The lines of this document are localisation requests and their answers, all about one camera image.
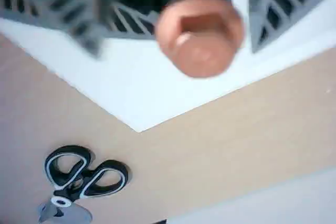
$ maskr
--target scissors blade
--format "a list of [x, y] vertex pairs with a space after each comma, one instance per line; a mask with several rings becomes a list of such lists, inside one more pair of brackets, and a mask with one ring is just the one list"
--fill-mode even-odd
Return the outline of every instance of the scissors blade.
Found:
[[49, 220], [50, 218], [55, 216], [56, 214], [57, 214], [57, 207], [53, 203], [51, 203], [51, 201], [49, 201], [45, 204], [44, 208], [42, 209], [40, 217], [38, 219], [38, 223], [43, 223], [46, 220]]

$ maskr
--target wooden table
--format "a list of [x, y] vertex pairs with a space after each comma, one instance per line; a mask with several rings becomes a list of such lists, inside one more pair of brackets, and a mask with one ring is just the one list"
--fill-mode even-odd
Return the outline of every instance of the wooden table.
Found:
[[335, 123], [336, 49], [139, 134], [0, 36], [0, 220], [36, 223], [61, 145], [132, 169], [122, 192], [79, 201], [93, 223], [150, 224], [335, 166]]

